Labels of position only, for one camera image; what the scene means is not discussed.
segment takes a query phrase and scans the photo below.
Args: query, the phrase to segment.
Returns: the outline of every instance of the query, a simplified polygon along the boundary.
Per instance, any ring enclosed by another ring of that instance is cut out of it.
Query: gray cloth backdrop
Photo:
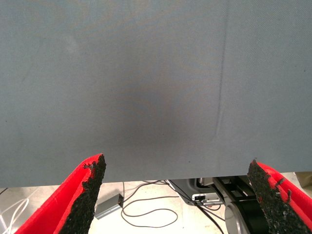
[[[0,187],[312,168],[312,1],[10,1]]]

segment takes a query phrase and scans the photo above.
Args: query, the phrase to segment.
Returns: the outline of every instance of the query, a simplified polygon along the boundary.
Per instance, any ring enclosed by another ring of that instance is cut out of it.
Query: floor
[[[292,183],[300,187],[294,173],[284,174]],[[142,181],[137,182],[125,182],[125,197],[127,198],[134,189],[142,184]],[[29,204],[21,216],[17,219],[12,228],[14,233],[17,228],[53,193],[58,186],[41,186],[41,187],[21,187],[21,188],[9,188],[0,195],[0,213],[6,208],[19,201],[20,199],[26,198],[29,195]],[[122,194],[123,188],[122,183],[103,183],[98,195],[97,204],[117,195]],[[151,198],[158,196],[176,196],[176,192],[171,190],[167,185],[148,185],[143,186],[138,192],[129,200]],[[0,216],[0,234],[9,225],[12,214],[17,205]],[[189,206],[179,198],[164,198],[158,200],[140,201],[130,205],[125,212],[130,215],[138,215],[146,213],[150,210],[157,208],[167,208],[175,211],[178,215],[178,219],[175,223],[164,227],[164,228],[137,228],[126,223],[120,216],[120,211],[117,210],[104,218],[93,220],[89,234],[106,233],[110,231],[117,233],[197,233],[197,234],[218,234],[220,231],[217,227],[205,216],[203,213],[194,206]],[[216,215],[224,217],[224,206],[221,209],[214,212]],[[170,211],[157,211],[142,217],[127,217],[128,221],[136,225],[144,226],[162,226],[172,222],[176,216]],[[216,222],[221,226],[223,232],[226,234],[226,226],[222,220],[215,218]]]

